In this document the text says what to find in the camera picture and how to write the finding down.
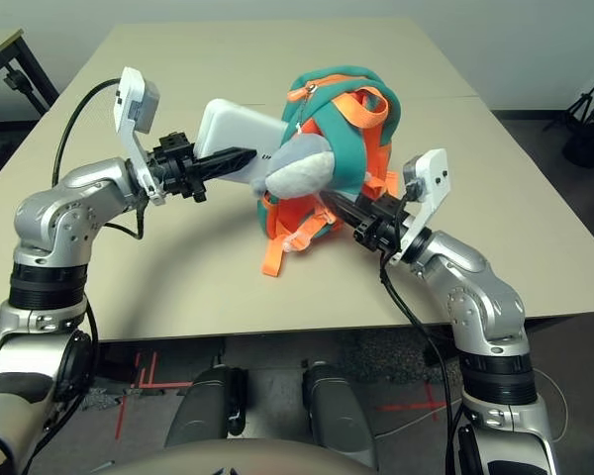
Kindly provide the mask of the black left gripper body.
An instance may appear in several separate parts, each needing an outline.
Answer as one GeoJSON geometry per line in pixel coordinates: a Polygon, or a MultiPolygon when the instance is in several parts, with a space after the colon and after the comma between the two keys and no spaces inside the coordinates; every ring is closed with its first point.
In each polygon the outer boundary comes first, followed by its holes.
{"type": "Polygon", "coordinates": [[[163,191],[182,198],[192,198],[196,203],[206,200],[209,168],[193,154],[193,144],[184,133],[171,133],[159,139],[159,146],[152,151],[149,169],[163,191]]]}

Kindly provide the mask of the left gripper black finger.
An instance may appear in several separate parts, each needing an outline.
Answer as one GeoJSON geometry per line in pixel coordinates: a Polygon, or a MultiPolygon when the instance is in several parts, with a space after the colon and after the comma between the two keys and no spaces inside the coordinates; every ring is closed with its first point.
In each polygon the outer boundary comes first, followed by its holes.
{"type": "Polygon", "coordinates": [[[196,161],[196,176],[210,180],[236,173],[248,166],[256,157],[256,150],[244,147],[228,147],[196,161]]]}

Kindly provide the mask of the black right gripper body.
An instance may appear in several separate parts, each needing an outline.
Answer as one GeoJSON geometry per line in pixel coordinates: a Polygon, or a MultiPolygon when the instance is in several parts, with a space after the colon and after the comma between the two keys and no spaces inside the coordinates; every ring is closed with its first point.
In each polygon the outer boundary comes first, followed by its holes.
{"type": "Polygon", "coordinates": [[[362,216],[353,231],[354,239],[371,251],[398,252],[407,197],[397,198],[385,193],[372,200],[361,194],[356,205],[362,216]]]}

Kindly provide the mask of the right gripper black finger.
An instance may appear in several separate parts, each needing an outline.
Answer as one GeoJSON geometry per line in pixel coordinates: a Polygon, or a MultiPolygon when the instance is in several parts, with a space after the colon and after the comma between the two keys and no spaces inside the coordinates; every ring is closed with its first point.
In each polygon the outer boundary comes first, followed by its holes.
{"type": "Polygon", "coordinates": [[[363,211],[340,193],[322,191],[320,199],[337,218],[353,228],[357,228],[365,220],[363,211]]]}

